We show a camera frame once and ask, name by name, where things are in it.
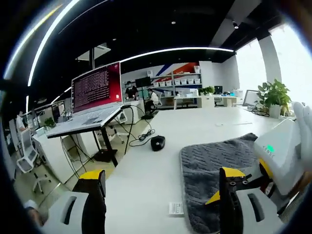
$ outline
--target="ceiling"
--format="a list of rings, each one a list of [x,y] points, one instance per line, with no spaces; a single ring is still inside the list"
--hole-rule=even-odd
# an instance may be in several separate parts
[[[35,6],[30,7],[30,15],[34,16],[44,6],[43,1],[32,1]],[[78,61],[77,58],[103,43],[110,51],[96,59],[96,67],[166,48],[215,46],[236,50],[280,23],[280,14],[260,2],[80,0],[58,24],[40,55],[31,85],[30,108],[36,105],[34,100],[39,98],[47,98],[47,103],[51,102],[70,86],[72,78],[88,71],[88,61]],[[65,6],[34,33],[16,66],[12,77],[14,82],[27,84],[38,46]],[[239,29],[234,29],[232,20],[238,23]],[[206,50],[165,52],[123,62],[121,72],[166,63],[223,62],[233,55]],[[25,110],[24,96],[8,95],[6,103],[16,103],[15,106]]]

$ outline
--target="gray towel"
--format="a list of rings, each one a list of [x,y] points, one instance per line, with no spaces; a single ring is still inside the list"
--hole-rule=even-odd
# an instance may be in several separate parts
[[[188,218],[194,231],[209,234],[220,230],[218,207],[205,206],[219,190],[219,168],[245,168],[256,161],[254,141],[249,133],[239,138],[184,147],[181,164]]]

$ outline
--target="computer mouse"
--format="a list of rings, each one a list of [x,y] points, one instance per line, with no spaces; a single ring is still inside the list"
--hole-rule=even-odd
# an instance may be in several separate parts
[[[165,146],[166,138],[164,136],[155,136],[151,138],[151,147],[153,151],[159,151]]]

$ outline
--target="red screen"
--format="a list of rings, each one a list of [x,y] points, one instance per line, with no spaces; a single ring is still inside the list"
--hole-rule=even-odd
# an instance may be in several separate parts
[[[73,113],[121,101],[120,63],[90,71],[72,81]]]

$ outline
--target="green plant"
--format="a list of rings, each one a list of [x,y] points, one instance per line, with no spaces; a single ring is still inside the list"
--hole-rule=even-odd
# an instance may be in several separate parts
[[[50,118],[47,118],[45,121],[44,121],[44,124],[48,127],[55,127],[55,123],[54,123],[54,120],[52,119],[52,117]]]
[[[287,95],[289,89],[286,88],[283,83],[274,79],[273,84],[270,82],[264,82],[262,83],[262,86],[258,85],[258,89],[260,92],[257,93],[257,95],[261,99],[259,103],[264,107],[268,109],[271,105],[279,105],[282,106],[283,109],[286,108],[288,110],[288,103],[291,99]]]
[[[207,95],[207,94],[213,94],[215,92],[214,87],[212,86],[208,86],[206,88],[200,88],[198,89],[199,95],[203,94],[203,95]]]

